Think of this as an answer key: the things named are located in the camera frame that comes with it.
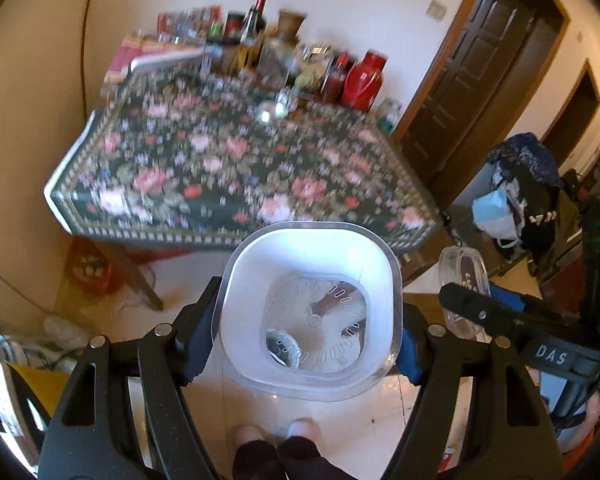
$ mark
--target person's foot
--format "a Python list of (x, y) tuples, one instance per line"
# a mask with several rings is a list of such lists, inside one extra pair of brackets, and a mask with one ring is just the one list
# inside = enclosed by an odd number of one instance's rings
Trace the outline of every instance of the person's foot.
[(264, 440), (260, 428), (257, 428), (256, 426), (239, 426), (234, 431), (234, 444), (236, 449), (253, 442), (254, 440)]
[(304, 438), (315, 442), (318, 439), (318, 433), (318, 426), (314, 421), (308, 418), (299, 418), (289, 425), (288, 430), (286, 430), (286, 437), (303, 436)]

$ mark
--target white plastic container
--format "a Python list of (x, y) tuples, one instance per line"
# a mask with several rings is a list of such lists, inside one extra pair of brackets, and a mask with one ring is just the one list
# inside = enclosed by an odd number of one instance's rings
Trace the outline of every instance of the white plastic container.
[(213, 330), (224, 368), (245, 386), (307, 400), (355, 397), (400, 348), (398, 261), (353, 224), (265, 227), (229, 260)]
[[(440, 253), (438, 279), (440, 287), (447, 283), (457, 283), (484, 296), (491, 296), (482, 255), (470, 247), (444, 248)], [(482, 327), (450, 310), (444, 309), (444, 314), (446, 326), (458, 337), (471, 339), (482, 331)]]

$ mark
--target tile floor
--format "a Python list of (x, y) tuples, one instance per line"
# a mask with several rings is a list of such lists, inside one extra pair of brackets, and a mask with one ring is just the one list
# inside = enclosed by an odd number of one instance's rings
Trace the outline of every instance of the tile floor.
[[(229, 256), (225, 252), (192, 253), (151, 264), (156, 275), (155, 290), (166, 305), (163, 312), (136, 304), (124, 287), (99, 304), (82, 308), (81, 315), (113, 341), (138, 338), (156, 324), (172, 321), (182, 306), (196, 301), (208, 280), (222, 274)], [(519, 274), (505, 286), (516, 290), (515, 282), (523, 278), (523, 272)], [(409, 289), (437, 292), (436, 283), (432, 270)], [(462, 441), (469, 392), (470, 382), (463, 381), (449, 436), (449, 443), (456, 449)], [(272, 439), (280, 441), (289, 422), (299, 417), (310, 417), (318, 423), (318, 448), (328, 460), (360, 480), (380, 478), (404, 431), (416, 395), (417, 388), (401, 376), (386, 377), (364, 394), (337, 403), (261, 394), (224, 374), (215, 352), (204, 372), (184, 391), (211, 460), (227, 478), (231, 478), (234, 452), (230, 435), (236, 426), (257, 424)]]

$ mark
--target pile of clothes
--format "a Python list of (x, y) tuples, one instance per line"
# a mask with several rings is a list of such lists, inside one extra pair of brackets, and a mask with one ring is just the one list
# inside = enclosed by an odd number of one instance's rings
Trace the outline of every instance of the pile of clothes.
[(532, 253), (538, 273), (564, 252), (578, 229), (578, 208), (565, 192), (551, 153), (532, 133), (504, 140), (487, 155), (493, 164), (489, 194), (474, 201), (474, 223), (511, 260)]

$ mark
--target brown wooden door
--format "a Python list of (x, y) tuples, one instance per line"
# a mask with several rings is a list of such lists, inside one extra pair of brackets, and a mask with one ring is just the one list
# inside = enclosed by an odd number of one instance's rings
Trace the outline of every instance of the brown wooden door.
[(425, 184), (442, 170), (520, 52), (534, 16), (527, 5), (526, 0), (476, 0), (402, 139), (405, 158)]

